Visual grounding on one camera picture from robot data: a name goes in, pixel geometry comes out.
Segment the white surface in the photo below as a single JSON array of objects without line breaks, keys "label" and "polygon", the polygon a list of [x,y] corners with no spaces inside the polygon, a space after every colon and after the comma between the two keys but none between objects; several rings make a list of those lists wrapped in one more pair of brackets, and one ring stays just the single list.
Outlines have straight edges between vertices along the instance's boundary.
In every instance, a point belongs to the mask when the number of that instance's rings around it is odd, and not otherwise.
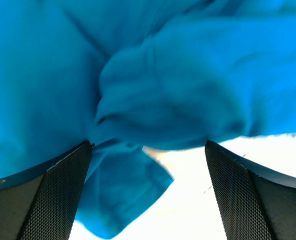
[{"label": "white surface", "polygon": [[[289,137],[238,138],[224,147],[296,177],[296,141]],[[204,149],[155,154],[175,182],[149,210],[114,240],[226,240],[206,166]],[[70,240],[99,240],[75,223]]]}]

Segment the blue fabric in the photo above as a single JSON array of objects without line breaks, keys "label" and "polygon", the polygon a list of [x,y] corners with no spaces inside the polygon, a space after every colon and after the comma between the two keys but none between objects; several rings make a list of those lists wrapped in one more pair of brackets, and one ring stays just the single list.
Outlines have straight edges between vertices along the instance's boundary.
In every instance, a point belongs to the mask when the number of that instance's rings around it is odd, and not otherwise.
[{"label": "blue fabric", "polygon": [[171,184],[142,146],[296,132],[296,0],[0,0],[0,177],[85,139],[112,238]]}]

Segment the teal cloth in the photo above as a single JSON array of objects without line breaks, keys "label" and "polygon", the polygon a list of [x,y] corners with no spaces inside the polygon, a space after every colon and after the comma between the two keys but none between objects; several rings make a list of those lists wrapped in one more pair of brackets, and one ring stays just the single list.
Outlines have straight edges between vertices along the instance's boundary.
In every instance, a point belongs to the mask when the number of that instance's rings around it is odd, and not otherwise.
[{"label": "teal cloth", "polygon": [[76,219],[99,237],[172,182],[142,146],[289,132],[296,0],[0,0],[0,177],[94,143]]}]

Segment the garment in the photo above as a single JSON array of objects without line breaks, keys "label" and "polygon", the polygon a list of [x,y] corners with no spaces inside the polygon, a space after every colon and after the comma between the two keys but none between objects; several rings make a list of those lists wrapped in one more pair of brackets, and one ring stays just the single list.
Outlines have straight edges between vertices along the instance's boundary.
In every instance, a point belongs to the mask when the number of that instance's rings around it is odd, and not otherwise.
[{"label": "garment", "polygon": [[96,147],[76,219],[112,238],[171,184],[142,151],[296,132],[296,0],[0,0],[0,177]]}]

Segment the ridged black surface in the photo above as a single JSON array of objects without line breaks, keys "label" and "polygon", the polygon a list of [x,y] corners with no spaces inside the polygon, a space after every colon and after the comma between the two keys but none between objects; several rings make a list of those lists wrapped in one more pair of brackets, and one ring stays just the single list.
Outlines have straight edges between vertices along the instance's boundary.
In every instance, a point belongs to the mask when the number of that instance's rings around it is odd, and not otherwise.
[{"label": "ridged black surface", "polygon": [[245,167],[208,142],[207,164],[228,240],[276,240]]},{"label": "ridged black surface", "polygon": [[68,240],[91,159],[89,143],[45,174],[19,240]]}]

